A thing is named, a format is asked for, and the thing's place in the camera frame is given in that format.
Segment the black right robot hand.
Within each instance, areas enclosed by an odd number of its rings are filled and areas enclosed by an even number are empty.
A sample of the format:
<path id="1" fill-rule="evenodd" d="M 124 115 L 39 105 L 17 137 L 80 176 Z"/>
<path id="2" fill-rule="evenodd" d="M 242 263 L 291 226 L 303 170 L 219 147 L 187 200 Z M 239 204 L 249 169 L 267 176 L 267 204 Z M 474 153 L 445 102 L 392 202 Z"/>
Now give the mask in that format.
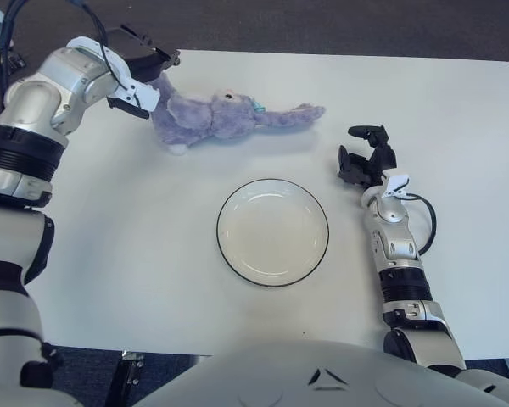
<path id="1" fill-rule="evenodd" d="M 395 152 L 389 145 L 386 129 L 382 125 L 356 125 L 348 129 L 348 134 L 368 141 L 373 151 L 369 158 L 365 158 L 349 153 L 345 146 L 340 145 L 338 177 L 345 183 L 365 189 L 382 185 L 383 172 L 397 167 Z"/>

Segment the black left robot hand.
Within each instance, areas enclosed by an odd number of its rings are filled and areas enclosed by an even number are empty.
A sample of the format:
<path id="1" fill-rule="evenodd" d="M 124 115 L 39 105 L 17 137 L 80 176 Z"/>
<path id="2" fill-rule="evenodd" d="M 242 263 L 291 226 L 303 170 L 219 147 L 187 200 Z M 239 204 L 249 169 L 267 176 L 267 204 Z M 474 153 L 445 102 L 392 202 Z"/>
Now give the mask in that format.
<path id="1" fill-rule="evenodd" d="M 148 84 L 156 80 L 162 70 L 180 64 L 180 52 L 166 52 L 156 47 L 146 35 L 139 36 L 126 25 L 107 31 L 108 44 L 128 65 L 132 77 Z"/>

